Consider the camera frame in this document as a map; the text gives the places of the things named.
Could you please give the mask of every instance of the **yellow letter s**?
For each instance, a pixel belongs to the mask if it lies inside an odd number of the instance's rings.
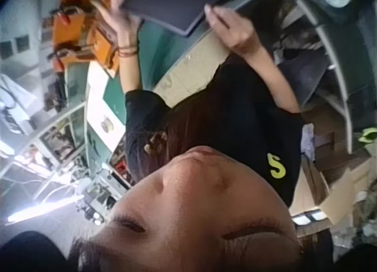
[[[278,171],[276,171],[276,170],[270,171],[272,177],[274,177],[275,179],[283,178],[286,174],[286,170],[285,170],[285,167],[283,166],[283,164],[278,162],[280,160],[280,158],[275,156],[275,155],[272,155],[271,153],[267,154],[267,158],[269,160],[270,166],[278,169]]]

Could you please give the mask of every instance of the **cable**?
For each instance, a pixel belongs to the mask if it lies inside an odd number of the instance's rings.
[[[73,186],[74,184],[75,184],[75,182],[72,183],[72,184],[63,185],[63,186],[61,186],[61,187],[58,187],[58,188],[54,189],[53,191],[51,191],[51,192],[50,192],[50,193],[49,193],[49,194],[48,194],[48,195],[42,200],[41,204],[45,203],[46,200],[47,200],[50,196],[52,196],[55,192],[57,192],[57,191],[59,191],[59,190],[61,190],[61,189],[63,189],[63,188],[71,187],[71,186]]]

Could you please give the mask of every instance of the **nose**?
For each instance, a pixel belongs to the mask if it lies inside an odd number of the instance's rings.
[[[205,193],[209,198],[219,192],[223,184],[219,167],[201,154],[190,154],[173,162],[163,173],[164,190],[182,197],[198,192]]]

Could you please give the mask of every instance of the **eye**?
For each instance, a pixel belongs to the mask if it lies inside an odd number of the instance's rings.
[[[116,217],[114,218],[113,222],[118,223],[119,225],[122,225],[124,227],[127,227],[131,231],[134,231],[135,233],[141,234],[145,233],[145,229],[142,228],[139,224],[136,223],[136,221],[132,220],[130,217]]]

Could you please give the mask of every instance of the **woman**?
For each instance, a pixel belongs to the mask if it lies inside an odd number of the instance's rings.
[[[143,91],[140,19],[94,2],[117,32],[127,161],[139,183],[71,260],[98,271],[292,271],[301,247],[287,207],[300,167],[302,119],[253,24],[205,7],[234,53],[208,87],[173,109]]]

